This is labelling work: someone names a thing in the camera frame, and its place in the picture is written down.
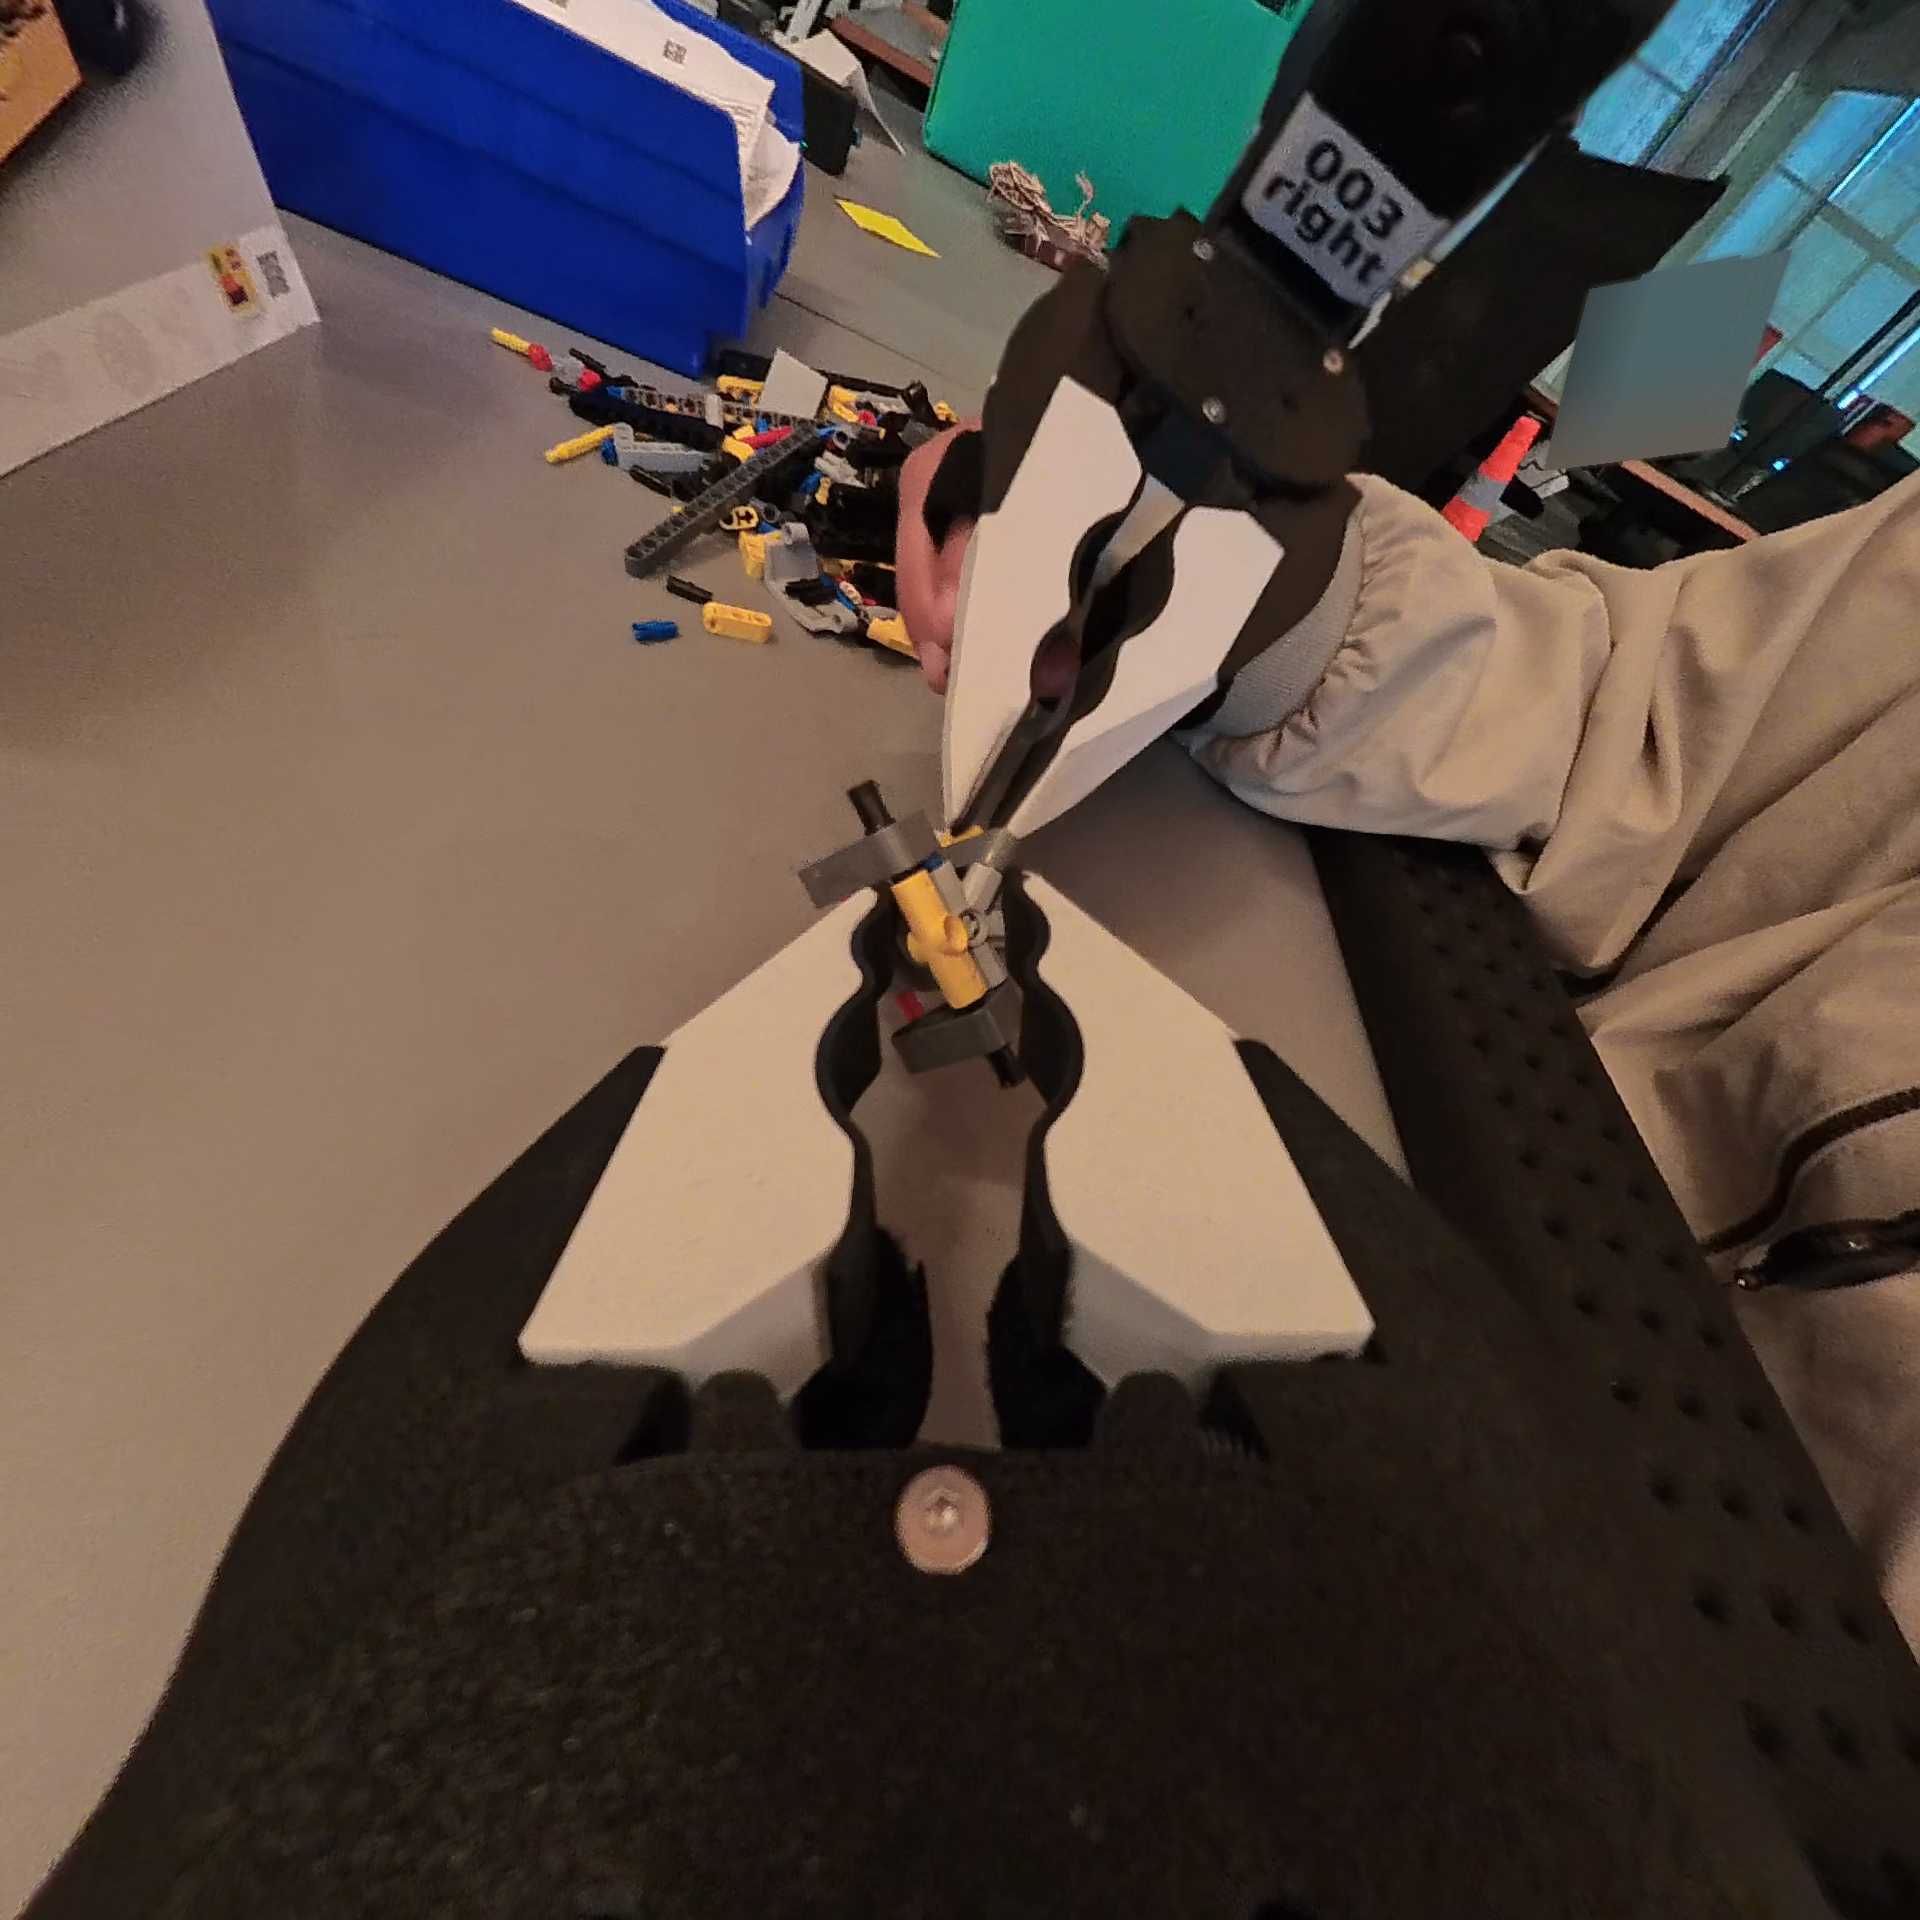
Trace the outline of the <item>black perforated panel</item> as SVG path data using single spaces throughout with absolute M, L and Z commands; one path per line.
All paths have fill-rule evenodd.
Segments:
M 1578 1377 L 1629 1583 L 1837 1918 L 1916 1918 L 1916 1663 L 1525 907 L 1466 846 L 1304 844 L 1411 1188 Z

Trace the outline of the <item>instruction booklet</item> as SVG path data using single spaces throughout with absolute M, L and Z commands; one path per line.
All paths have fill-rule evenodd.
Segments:
M 2 475 L 318 323 L 204 4 L 2 4 Z

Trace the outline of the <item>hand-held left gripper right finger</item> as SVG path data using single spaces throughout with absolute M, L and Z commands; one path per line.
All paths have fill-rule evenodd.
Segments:
M 1375 1315 L 1237 1034 L 1041 876 L 1020 886 L 1040 1325 L 1081 1364 L 1355 1358 Z

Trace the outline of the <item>orange traffic cone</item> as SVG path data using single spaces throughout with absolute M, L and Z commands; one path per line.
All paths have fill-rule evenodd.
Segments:
M 1477 544 L 1489 525 L 1504 520 L 1504 491 L 1518 477 L 1542 421 L 1536 414 L 1518 414 L 1491 447 L 1491 454 L 1473 467 L 1473 475 L 1457 489 L 1457 495 L 1443 503 L 1446 525 Z

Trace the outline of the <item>green storage bin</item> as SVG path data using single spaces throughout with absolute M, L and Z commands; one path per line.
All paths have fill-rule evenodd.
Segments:
M 955 4 L 925 154 L 984 182 L 1017 164 L 1052 210 L 1207 210 L 1260 127 L 1309 4 Z

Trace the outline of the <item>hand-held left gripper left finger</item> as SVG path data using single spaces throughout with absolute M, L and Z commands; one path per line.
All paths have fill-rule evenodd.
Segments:
M 895 913 L 827 907 L 664 1043 L 522 1325 L 527 1364 L 827 1364 L 827 1261 L 872 1229 L 851 1127 Z

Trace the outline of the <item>blue storage bin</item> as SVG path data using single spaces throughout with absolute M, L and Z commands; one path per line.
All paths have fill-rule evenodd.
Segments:
M 659 4 L 775 83 L 801 67 L 689 4 Z M 730 122 L 516 4 L 210 4 L 275 206 L 703 375 L 773 297 L 804 210 L 744 230 Z

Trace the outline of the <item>dark grey long beam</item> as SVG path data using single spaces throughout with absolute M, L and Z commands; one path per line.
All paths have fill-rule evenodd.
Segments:
M 707 484 L 688 503 L 659 520 L 645 537 L 627 544 L 622 564 L 631 582 L 666 569 L 689 544 L 713 532 L 735 507 L 752 501 L 784 503 L 793 498 L 819 454 L 832 441 L 836 425 L 789 432 L 784 441 L 759 451 L 744 464 L 730 464 L 723 477 Z

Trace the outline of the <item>grey yellow brick engine assembly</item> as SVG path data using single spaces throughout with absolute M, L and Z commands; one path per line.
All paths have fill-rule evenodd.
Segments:
M 816 907 L 875 895 L 895 907 L 896 966 L 910 973 L 918 1012 L 902 1017 L 895 1053 L 904 1071 L 992 1066 L 1000 1087 L 1020 1084 L 1020 993 L 995 945 L 1003 832 L 947 841 L 920 811 L 896 818 L 875 781 L 844 803 L 860 836 L 804 864 L 798 882 Z

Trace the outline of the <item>wooden-top table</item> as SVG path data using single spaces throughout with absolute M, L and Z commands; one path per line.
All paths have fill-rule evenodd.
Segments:
M 1713 495 L 1689 489 L 1647 461 L 1573 467 L 1573 495 L 1596 503 L 1578 520 L 1573 551 L 1607 564 L 1647 561 L 1655 544 L 1670 558 L 1725 552 L 1765 538 L 1759 529 L 1734 516 Z

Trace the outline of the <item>brown model on board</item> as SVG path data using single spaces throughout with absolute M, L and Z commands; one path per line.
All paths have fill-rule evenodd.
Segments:
M 1000 159 L 988 171 L 988 210 L 999 240 L 1046 270 L 1088 264 L 1103 270 L 1111 221 L 1095 206 L 1095 182 L 1073 172 L 1078 205 L 1057 210 L 1026 166 Z

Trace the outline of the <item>person's right forearm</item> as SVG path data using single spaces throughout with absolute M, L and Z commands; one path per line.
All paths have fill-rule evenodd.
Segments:
M 1765 903 L 1908 868 L 1916 477 L 1860 507 L 1660 567 L 1481 558 L 1355 482 L 1328 585 L 1191 759 L 1290 827 L 1491 852 L 1551 952 L 1613 970 L 1667 890 L 1765 828 Z

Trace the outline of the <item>white printed sheets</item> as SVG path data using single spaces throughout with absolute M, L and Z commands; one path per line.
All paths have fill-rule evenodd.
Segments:
M 757 230 L 789 190 L 801 148 L 773 122 L 775 83 L 703 27 L 659 4 L 522 4 L 619 61 L 720 112 L 730 122 L 743 224 Z

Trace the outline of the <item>pile of loose bricks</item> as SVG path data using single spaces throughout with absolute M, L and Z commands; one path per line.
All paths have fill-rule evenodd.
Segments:
M 703 385 L 664 388 L 499 324 L 490 343 L 581 421 L 544 467 L 598 461 L 664 501 L 622 552 L 623 576 L 696 607 L 707 636 L 770 644 L 781 607 L 806 636 L 918 663 L 896 606 L 896 484 L 908 454 L 958 430 L 925 385 L 812 385 L 784 354 L 720 354 Z

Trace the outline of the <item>grey desk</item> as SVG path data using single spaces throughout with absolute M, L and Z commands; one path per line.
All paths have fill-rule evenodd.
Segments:
M 395 1275 L 938 799 L 908 672 L 627 639 L 577 329 L 285 230 L 321 324 L 2 482 L 2 1918 Z

